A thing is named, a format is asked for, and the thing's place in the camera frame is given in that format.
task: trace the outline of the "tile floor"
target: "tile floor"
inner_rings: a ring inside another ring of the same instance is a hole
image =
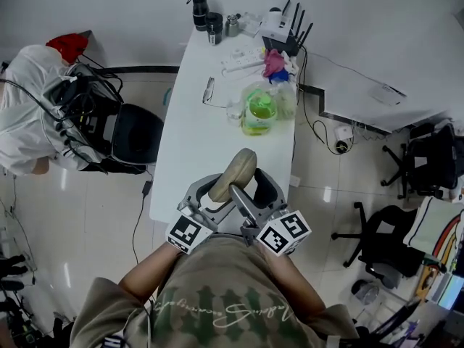
[[[174,75],[134,74],[123,76],[122,96],[164,118],[164,95],[173,87]],[[316,99],[307,97],[308,117],[316,120]],[[322,119],[327,125],[329,143],[339,123]],[[351,285],[359,278],[370,278],[356,261],[349,269],[342,265],[357,241],[332,241],[334,231],[360,229],[353,202],[364,204],[366,215],[388,205],[398,204],[398,186],[381,187],[395,165],[381,150],[387,144],[393,150],[405,141],[395,134],[386,141],[366,141],[357,136],[356,145],[343,156],[336,156],[316,140],[300,104],[296,128],[296,149],[292,174],[301,178],[301,186],[290,188],[289,204],[302,211],[312,234],[291,256],[307,280],[327,305],[345,303],[352,317],[362,308],[350,297]],[[35,261],[36,287],[23,294],[45,330],[52,327],[52,312],[68,317],[77,315],[86,292],[96,276],[119,281],[135,264],[131,239],[141,209],[141,189],[149,176],[78,173],[52,166],[44,176],[18,177],[17,215],[25,227]],[[7,206],[13,202],[12,176],[2,176],[1,198]],[[19,248],[26,250],[17,224],[8,220],[9,230]],[[145,209],[135,237],[138,258],[147,256],[164,241],[166,224],[149,219]],[[31,275],[25,277],[30,283]],[[408,298],[414,280],[398,292]]]

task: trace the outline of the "wall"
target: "wall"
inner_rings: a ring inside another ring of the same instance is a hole
[[[212,10],[265,12],[286,0],[209,0]],[[462,0],[292,0],[315,23],[310,51],[408,95],[388,108],[373,83],[310,57],[307,83],[327,90],[327,111],[393,130],[454,109],[464,91],[464,32],[452,16]],[[186,0],[0,0],[0,59],[22,46],[92,29],[93,56],[109,66],[176,65],[192,29]]]

